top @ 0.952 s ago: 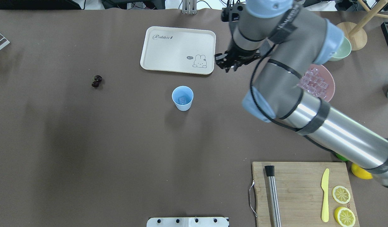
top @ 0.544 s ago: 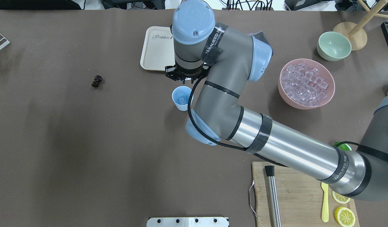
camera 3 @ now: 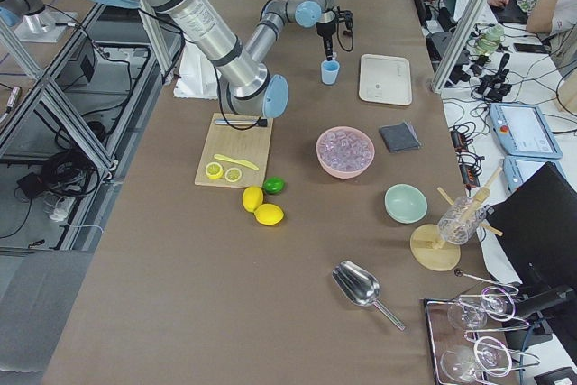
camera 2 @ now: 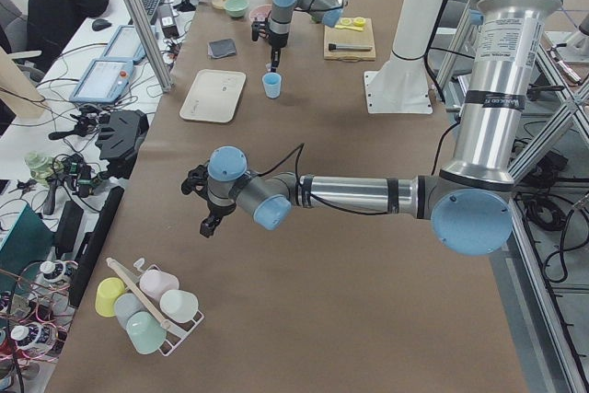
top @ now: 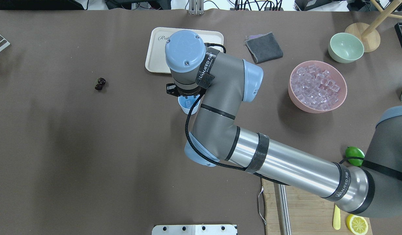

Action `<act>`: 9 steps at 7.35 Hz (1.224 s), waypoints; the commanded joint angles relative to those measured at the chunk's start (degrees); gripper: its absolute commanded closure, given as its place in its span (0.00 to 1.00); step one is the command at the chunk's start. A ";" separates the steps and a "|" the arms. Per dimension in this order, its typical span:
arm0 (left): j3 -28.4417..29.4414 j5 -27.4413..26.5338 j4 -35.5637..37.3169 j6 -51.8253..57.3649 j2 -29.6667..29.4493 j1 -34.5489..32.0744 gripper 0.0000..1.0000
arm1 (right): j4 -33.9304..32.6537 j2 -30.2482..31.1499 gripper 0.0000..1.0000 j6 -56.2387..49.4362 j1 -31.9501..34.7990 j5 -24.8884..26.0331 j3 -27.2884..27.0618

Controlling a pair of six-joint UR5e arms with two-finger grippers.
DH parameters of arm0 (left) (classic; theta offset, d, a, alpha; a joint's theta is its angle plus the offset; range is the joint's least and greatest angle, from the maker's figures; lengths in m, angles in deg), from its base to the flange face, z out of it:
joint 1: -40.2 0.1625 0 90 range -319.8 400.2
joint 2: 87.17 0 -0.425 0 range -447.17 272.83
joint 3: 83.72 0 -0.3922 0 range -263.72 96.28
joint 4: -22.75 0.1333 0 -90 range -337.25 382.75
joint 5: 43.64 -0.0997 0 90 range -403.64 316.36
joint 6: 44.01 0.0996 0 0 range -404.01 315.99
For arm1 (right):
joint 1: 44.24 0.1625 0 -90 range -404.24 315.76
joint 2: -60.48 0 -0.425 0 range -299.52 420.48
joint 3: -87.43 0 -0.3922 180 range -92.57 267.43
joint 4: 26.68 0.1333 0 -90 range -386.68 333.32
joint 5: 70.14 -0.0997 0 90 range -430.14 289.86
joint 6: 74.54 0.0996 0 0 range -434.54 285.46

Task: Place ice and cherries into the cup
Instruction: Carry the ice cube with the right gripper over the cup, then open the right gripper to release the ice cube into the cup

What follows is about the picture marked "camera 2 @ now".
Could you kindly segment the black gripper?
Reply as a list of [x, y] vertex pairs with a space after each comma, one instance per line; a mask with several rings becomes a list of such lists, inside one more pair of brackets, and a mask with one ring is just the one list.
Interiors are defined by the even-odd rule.
[[270, 71], [275, 73], [281, 60], [281, 49], [287, 45], [289, 33], [277, 33], [272, 30], [268, 31], [268, 42], [271, 45], [271, 64]]
[[212, 237], [222, 219], [233, 213], [237, 205], [231, 199], [220, 198], [211, 194], [207, 196], [207, 207], [209, 215], [201, 222], [200, 234], [203, 237]]

